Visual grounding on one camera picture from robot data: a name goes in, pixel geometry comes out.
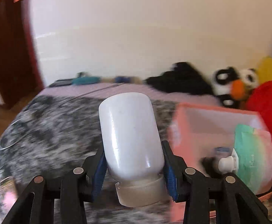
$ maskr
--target orange beak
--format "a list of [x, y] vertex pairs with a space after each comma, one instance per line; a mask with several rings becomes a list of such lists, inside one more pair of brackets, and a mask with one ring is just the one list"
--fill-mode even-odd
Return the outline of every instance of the orange beak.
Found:
[[245, 85], [241, 80], [232, 82], [230, 95], [234, 100], [243, 100], [245, 98]]

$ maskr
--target gray blanket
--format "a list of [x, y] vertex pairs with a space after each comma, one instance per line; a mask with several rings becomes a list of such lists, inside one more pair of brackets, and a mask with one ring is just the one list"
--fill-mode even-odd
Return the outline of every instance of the gray blanket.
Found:
[[[1, 144], [14, 146], [0, 151], [0, 181], [13, 176], [19, 194], [36, 175], [55, 178], [81, 166], [102, 142], [98, 107], [101, 99], [38, 96], [19, 113], [3, 134]], [[174, 102], [152, 101], [161, 140], [175, 109]], [[26, 121], [29, 112], [33, 120]], [[169, 223], [169, 201], [142, 208], [119, 204], [115, 181], [106, 174], [103, 189], [94, 203], [85, 203], [88, 223]], [[272, 198], [266, 201], [272, 220]], [[5, 217], [0, 197], [0, 222]], [[54, 222], [60, 223], [59, 200]]]

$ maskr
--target wooden door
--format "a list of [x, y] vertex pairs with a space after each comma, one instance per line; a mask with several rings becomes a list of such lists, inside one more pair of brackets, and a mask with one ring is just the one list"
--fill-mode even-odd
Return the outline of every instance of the wooden door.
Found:
[[11, 107], [37, 87], [22, 24], [21, 2], [0, 0], [0, 94]]

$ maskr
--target white plastic bottle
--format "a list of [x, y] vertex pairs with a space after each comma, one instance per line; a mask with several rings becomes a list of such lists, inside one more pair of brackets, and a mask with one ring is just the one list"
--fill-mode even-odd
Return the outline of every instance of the white plastic bottle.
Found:
[[108, 171], [119, 181], [119, 202], [140, 207], [163, 200], [164, 156], [149, 97], [114, 95], [100, 104], [99, 116]]

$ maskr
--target black phone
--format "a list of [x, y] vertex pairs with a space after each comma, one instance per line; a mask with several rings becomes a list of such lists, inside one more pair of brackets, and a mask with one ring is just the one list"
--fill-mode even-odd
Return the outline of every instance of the black phone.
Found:
[[48, 87], [61, 87], [61, 86], [68, 86], [72, 85], [73, 79], [59, 79], [56, 80], [54, 83], [50, 84]]

